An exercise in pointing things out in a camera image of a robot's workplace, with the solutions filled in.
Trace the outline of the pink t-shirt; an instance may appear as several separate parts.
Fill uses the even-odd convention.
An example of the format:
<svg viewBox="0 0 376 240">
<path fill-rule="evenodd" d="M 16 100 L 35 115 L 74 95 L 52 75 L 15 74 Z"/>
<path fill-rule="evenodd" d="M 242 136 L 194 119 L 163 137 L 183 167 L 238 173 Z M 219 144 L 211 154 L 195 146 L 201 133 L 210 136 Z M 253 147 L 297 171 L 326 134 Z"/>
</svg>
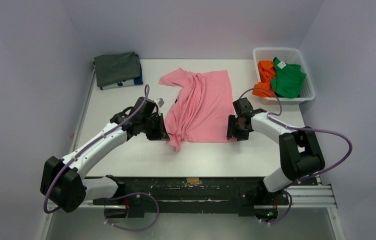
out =
<svg viewBox="0 0 376 240">
<path fill-rule="evenodd" d="M 195 73 L 181 68 L 163 76 L 159 84 L 181 87 L 164 118 L 170 145 L 179 152 L 183 142 L 231 143 L 228 117 L 234 114 L 232 86 L 226 70 Z"/>
</svg>

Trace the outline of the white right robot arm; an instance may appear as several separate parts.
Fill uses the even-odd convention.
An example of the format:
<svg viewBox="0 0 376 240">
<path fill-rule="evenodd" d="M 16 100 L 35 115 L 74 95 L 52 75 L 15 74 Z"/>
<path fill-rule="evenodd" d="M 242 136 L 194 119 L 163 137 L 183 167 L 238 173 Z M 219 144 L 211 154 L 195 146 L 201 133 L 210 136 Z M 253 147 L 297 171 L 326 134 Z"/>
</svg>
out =
<svg viewBox="0 0 376 240">
<path fill-rule="evenodd" d="M 315 133 L 309 128 L 295 130 L 271 117 L 261 108 L 254 109 L 247 98 L 233 102 L 234 115 L 228 117 L 227 139 L 246 141 L 251 132 L 265 135 L 279 146 L 280 167 L 258 182 L 256 196 L 264 204 L 289 184 L 325 167 Z"/>
</svg>

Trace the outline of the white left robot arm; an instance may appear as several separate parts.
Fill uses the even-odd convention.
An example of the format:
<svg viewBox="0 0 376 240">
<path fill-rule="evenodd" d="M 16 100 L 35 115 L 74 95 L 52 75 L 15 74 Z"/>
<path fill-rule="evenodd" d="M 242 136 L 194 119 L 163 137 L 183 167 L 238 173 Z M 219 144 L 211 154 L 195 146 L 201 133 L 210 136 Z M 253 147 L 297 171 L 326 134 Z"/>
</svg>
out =
<svg viewBox="0 0 376 240">
<path fill-rule="evenodd" d="M 85 201 L 107 199 L 111 204 L 120 204 L 125 191 L 112 175 L 91 178 L 88 173 L 112 150 L 132 137 L 145 134 L 150 141 L 168 141 L 170 138 L 160 112 L 164 101 L 151 100 L 144 96 L 134 106 L 115 114 L 91 140 L 62 158 L 55 156 L 46 160 L 41 193 L 46 197 L 44 211 L 52 201 L 57 209 L 70 213 Z"/>
</svg>

